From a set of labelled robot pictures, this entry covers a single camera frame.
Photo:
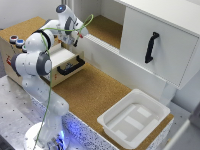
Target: drawer handle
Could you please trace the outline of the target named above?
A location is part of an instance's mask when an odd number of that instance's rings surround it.
[[[145,56],[145,63],[148,64],[150,61],[153,60],[153,57],[151,56],[152,50],[153,50],[153,45],[154,45],[154,40],[158,38],[160,35],[156,32],[153,32],[153,36],[151,37],[149,41],[149,45],[147,48],[147,53]]]
[[[66,70],[62,70],[59,66],[59,67],[57,67],[57,71],[61,75],[66,76],[85,64],[85,61],[83,59],[81,59],[79,56],[76,57],[76,60],[78,61],[78,64],[74,65],[73,67],[68,68]]]

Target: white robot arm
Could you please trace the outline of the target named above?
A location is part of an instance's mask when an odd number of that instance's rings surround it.
[[[50,87],[40,76],[48,75],[52,69],[52,62],[46,52],[45,43],[48,49],[50,49],[54,45],[54,35],[58,35],[63,42],[72,44],[74,43],[71,37],[72,31],[64,30],[75,30],[83,27],[83,23],[68,6],[60,5],[57,7],[56,12],[58,13],[59,20],[47,21],[43,27],[26,40],[25,47],[27,53],[15,55],[11,60],[13,70],[23,78],[22,86],[24,90],[31,97],[45,105],[48,103]],[[82,36],[88,34],[86,27],[82,28],[81,34]],[[57,136],[61,134],[63,130],[61,117],[67,114],[68,111],[68,103],[52,91],[49,108],[37,144],[38,150],[49,149],[48,143],[52,142],[53,139],[57,139]],[[66,149],[67,146],[64,144],[64,139],[62,140],[62,148]]]

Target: green cable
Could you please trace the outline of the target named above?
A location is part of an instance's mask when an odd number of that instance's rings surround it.
[[[81,26],[80,29],[75,29],[75,30],[62,30],[62,29],[56,29],[56,28],[45,28],[45,29],[43,29],[43,31],[44,31],[44,30],[47,30],[47,29],[48,29],[48,30],[51,30],[51,29],[52,29],[52,30],[60,30],[60,31],[79,31],[79,36],[78,36],[78,38],[77,38],[77,40],[78,40],[79,37],[80,37],[80,33],[81,33],[82,29],[85,28],[85,27],[87,27],[87,26],[92,22],[93,18],[94,18],[94,15],[93,15],[93,14],[91,14],[90,16],[88,16],[88,18],[85,20],[85,22],[83,23],[83,25]],[[48,53],[48,55],[49,55],[49,57],[50,57],[50,53],[49,53],[49,51],[48,51],[47,43],[45,42],[44,36],[42,35],[42,33],[41,33],[41,37],[42,37],[42,40],[43,40],[43,42],[44,42],[44,44],[45,44],[46,51],[47,51],[47,53]],[[38,139],[39,139],[39,136],[40,136],[40,132],[41,132],[41,130],[42,130],[42,126],[43,126],[43,124],[44,124],[44,120],[45,120],[46,115],[47,115],[47,111],[48,111],[49,104],[50,104],[50,100],[51,100],[51,91],[52,91],[52,69],[51,69],[51,72],[50,72],[50,89],[49,89],[48,103],[47,103],[46,111],[45,111],[45,114],[44,114],[44,117],[43,117],[43,120],[42,120],[42,124],[41,124],[40,130],[39,130],[39,132],[38,132],[37,139],[36,139],[36,142],[35,142],[35,146],[33,147],[33,150],[35,150],[35,148],[36,148],[36,145],[37,145],[37,142],[38,142]]]

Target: cabinet door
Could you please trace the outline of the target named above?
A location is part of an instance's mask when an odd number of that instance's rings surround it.
[[[123,28],[120,54],[179,86],[198,38],[130,8],[126,9]],[[159,37],[154,40],[153,60],[146,64],[153,32]]]

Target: cork surface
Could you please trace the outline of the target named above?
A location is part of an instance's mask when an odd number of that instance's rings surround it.
[[[9,37],[14,34],[18,35],[19,38],[27,39],[44,23],[45,20],[36,17],[0,31],[0,36],[8,42]],[[96,31],[95,28],[93,30],[94,32],[100,33],[100,30],[97,28]],[[102,126],[97,123],[97,118],[127,95],[131,89],[86,63],[83,70],[58,84],[53,90],[69,103],[71,112],[119,149],[123,150],[122,147],[104,133]],[[154,132],[152,132],[137,148],[137,150],[146,149],[172,119],[173,115],[166,117]]]
[[[123,26],[103,16],[97,16],[87,26],[90,34],[120,49]]]

